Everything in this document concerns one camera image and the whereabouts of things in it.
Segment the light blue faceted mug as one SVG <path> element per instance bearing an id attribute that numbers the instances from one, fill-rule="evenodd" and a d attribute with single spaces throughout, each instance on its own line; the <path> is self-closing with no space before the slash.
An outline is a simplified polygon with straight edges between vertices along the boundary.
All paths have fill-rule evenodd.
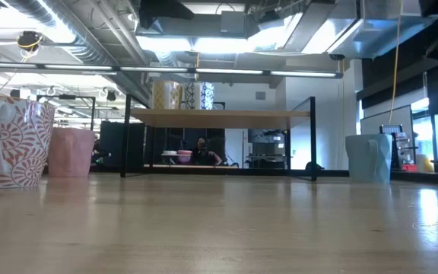
<path id="1" fill-rule="evenodd" d="M 389 183 L 392 136 L 388 134 L 349 135 L 345 138 L 350 178 L 361 183 Z"/>

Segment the person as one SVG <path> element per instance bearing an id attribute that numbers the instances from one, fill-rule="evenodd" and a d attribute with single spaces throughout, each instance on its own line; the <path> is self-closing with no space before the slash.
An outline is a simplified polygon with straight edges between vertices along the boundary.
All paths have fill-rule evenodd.
<path id="1" fill-rule="evenodd" d="M 222 158 L 208 148 L 204 138 L 198 138 L 196 148 L 192 150 L 192 163 L 196 165 L 215 166 L 222 163 Z"/>

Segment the long linear ceiling light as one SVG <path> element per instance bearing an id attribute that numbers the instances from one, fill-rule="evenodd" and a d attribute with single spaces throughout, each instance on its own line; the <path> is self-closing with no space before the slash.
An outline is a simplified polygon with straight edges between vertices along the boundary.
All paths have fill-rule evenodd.
<path id="1" fill-rule="evenodd" d="M 63 65 L 26 62 L 0 62 L 0 69 L 52 70 L 104 73 L 115 75 L 118 72 L 153 72 L 171 74 L 224 74 L 224 75 L 253 75 L 276 76 L 295 78 L 342 78 L 341 72 L 314 72 L 314 71 L 282 71 L 257 70 L 241 68 L 196 68 L 196 67 L 150 67 L 150 66 L 122 66 L 122 65 Z"/>

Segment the blue patterned white mug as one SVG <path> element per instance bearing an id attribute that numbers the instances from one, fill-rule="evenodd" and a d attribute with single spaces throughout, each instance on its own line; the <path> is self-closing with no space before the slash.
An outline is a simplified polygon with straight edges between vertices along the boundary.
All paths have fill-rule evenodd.
<path id="1" fill-rule="evenodd" d="M 204 81 L 190 81 L 183 85 L 184 108 L 188 110 L 212 110 L 214 85 Z"/>

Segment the black aluminium table frame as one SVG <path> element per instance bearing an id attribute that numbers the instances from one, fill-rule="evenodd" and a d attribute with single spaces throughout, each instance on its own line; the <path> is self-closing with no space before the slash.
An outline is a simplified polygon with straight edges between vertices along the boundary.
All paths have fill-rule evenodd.
<path id="1" fill-rule="evenodd" d="M 153 167 L 127 167 L 125 176 L 135 174 L 186 174 L 186 175 L 231 175 L 231 176 L 271 176 L 271 177 L 305 177 L 319 179 L 321 177 L 349 177 L 348 170 L 317 170 L 314 175 L 310 170 L 280 170 L 280 169 L 239 169 L 234 167 L 217 166 L 159 166 Z M 438 174 L 414 173 L 406 171 L 393 171 L 390 178 L 414 183 L 438 184 Z"/>

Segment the red floral patterned mug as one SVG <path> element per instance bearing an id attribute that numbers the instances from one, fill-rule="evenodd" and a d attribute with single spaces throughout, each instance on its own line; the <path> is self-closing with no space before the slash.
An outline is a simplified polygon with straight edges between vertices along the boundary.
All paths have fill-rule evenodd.
<path id="1" fill-rule="evenodd" d="M 39 183 L 55 111 L 50 104 L 0 96 L 0 189 Z"/>

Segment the wooden shelf with black legs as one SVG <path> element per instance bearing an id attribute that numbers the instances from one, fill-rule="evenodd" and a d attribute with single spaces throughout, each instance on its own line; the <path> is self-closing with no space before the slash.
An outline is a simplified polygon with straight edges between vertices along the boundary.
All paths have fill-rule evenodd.
<path id="1" fill-rule="evenodd" d="M 285 131 L 287 168 L 291 167 L 291 130 L 298 126 L 302 119 L 309 119 L 310 136 L 310 170 L 314 175 L 319 170 L 316 154 L 316 99 L 308 97 L 299 104 L 300 107 L 308 106 L 307 111 L 259 111 L 259 110 L 152 110 L 133 109 L 132 101 L 138 98 L 132 94 L 125 97 L 125 122 L 122 141 L 122 164 L 120 177 L 125 178 L 128 167 L 128 139 L 130 119 L 132 117 L 144 123 L 143 165 L 139 167 L 153 167 L 155 155 L 155 135 L 158 128 L 183 128 L 183 129 L 280 129 Z"/>

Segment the yellow patterned white mug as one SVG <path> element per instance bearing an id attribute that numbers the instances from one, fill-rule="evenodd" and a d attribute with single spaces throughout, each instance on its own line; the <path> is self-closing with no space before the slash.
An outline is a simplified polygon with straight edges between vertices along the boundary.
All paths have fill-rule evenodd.
<path id="1" fill-rule="evenodd" d="M 175 81 L 155 81 L 152 95 L 154 109 L 179 110 L 182 103 L 183 87 Z"/>

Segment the black metal stand frame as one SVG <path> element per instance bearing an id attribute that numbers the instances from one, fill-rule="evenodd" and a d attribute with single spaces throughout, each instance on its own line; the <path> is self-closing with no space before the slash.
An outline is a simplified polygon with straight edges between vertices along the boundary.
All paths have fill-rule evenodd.
<path id="1" fill-rule="evenodd" d="M 77 99 L 85 99 L 85 100 L 92 100 L 92 107 L 91 107 L 91 115 L 90 115 L 90 130 L 94 130 L 94 112 L 96 110 L 96 98 L 90 97 L 90 96 L 78 96 L 78 95 L 71 95 L 71 94 L 60 94 L 60 95 L 43 95 L 38 94 L 36 96 L 36 101 L 40 101 L 41 98 L 58 98 L 60 100 L 77 100 Z"/>

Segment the black cabinet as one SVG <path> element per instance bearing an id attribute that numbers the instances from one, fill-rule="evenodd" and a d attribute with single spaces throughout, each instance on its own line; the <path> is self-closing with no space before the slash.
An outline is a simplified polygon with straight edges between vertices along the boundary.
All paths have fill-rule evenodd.
<path id="1" fill-rule="evenodd" d="M 122 164 L 122 141 L 124 124 L 104 121 L 100 127 L 100 148 L 109 153 L 103 159 L 105 167 L 120 167 Z M 128 139 L 128 167 L 143 165 L 144 124 L 131 123 Z"/>

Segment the yellow container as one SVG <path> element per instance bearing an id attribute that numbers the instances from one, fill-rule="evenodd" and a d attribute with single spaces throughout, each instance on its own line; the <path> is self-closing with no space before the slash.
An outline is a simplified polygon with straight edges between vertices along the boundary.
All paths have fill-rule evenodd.
<path id="1" fill-rule="evenodd" d="M 433 173 L 434 167 L 427 155 L 416 155 L 417 171 L 421 173 Z"/>

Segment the plain pink mug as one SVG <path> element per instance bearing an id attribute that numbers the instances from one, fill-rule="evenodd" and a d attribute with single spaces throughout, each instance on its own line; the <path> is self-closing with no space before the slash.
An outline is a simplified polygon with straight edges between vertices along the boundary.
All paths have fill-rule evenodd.
<path id="1" fill-rule="evenodd" d="M 94 147 L 93 131 L 54 128 L 49 146 L 50 177 L 87 177 Z"/>

